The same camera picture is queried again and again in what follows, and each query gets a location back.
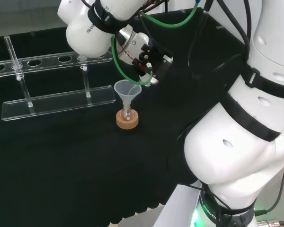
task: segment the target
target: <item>black table surface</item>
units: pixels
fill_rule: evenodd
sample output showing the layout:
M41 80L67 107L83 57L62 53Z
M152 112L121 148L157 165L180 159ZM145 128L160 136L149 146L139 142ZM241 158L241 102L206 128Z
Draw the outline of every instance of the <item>black table surface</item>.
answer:
M156 17L175 23L189 12ZM15 77L0 78L0 227L107 227L168 201L177 183L191 174L177 137L236 79L229 69L209 72L242 51L242 44L209 18L193 50L193 69L200 78L193 80L187 52L201 13L179 29L146 22L152 36L174 53L174 62L160 84L143 88L134 99L140 123L132 131L115 123L122 108L119 98L113 104L4 122L2 102L23 95ZM131 24L136 32L144 31L140 21ZM11 40L19 58L68 52L65 30L12 35ZM0 37L0 61L8 58ZM32 97L84 88L78 67L25 78ZM121 79L113 61L89 66L91 87ZM174 161L173 177L167 171L168 155Z

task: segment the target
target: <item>clear acrylic stand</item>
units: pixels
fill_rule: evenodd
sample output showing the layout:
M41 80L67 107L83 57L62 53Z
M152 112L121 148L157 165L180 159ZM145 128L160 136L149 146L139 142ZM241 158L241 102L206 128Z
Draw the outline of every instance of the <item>clear acrylic stand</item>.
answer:
M24 99L4 102L2 120L10 121L26 117L58 113L62 111L113 103L115 94L112 86L89 87L88 65L111 61L111 53L90 59L75 52L52 54L34 58L17 59L10 37L4 37L11 61L0 61L0 77L16 75ZM30 97L25 84L26 72L37 72L79 66L81 68L84 90Z

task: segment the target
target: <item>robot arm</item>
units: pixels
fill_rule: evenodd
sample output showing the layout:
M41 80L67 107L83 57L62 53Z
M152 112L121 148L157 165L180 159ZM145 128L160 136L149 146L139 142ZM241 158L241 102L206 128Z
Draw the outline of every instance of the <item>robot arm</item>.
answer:
M167 56L152 45L147 35L135 33L127 24L146 2L148 0L85 0L84 4L81 0L62 0L58 15L68 24L67 41L74 51L90 58L100 57L111 46L113 34L117 34L120 38L116 45L118 58L131 65L131 74L140 77L141 82L150 79L147 67L150 63L154 72L150 84L157 84L173 62L172 56Z
M98 0L103 9L118 21L129 20L148 0ZM92 5L94 0L86 0ZM62 0L59 17L68 24L66 37L71 48L86 57L104 55L111 46L113 34L104 32L91 22L90 10L81 0Z

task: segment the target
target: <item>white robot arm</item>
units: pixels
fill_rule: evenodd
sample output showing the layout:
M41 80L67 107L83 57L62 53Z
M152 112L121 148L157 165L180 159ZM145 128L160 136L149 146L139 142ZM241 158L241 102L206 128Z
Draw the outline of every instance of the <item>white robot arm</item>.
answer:
M129 20L148 0L101 0L102 7L115 19ZM92 5L94 0L86 0ZM81 0L62 0L58 15L68 24L67 42L71 48L86 57L97 58L104 55L111 46L113 34L97 28L89 19L89 8Z
M102 8L119 21L130 19L146 2L100 0ZM89 9L81 0L62 0L58 15L68 24L66 35L72 49L96 58L107 52L112 34L91 22L89 10L94 9ZM284 0L263 0L248 64L265 79L284 86ZM208 184L211 192L232 210L240 210L252 206L264 186L284 167L284 98L248 87L241 76L228 94L261 127L280 135L273 141L260 138L218 103L188 133L185 156L192 172ZM200 200L198 213L203 226L216 226L210 218L213 215L204 206ZM245 226L258 226L256 219L251 219Z

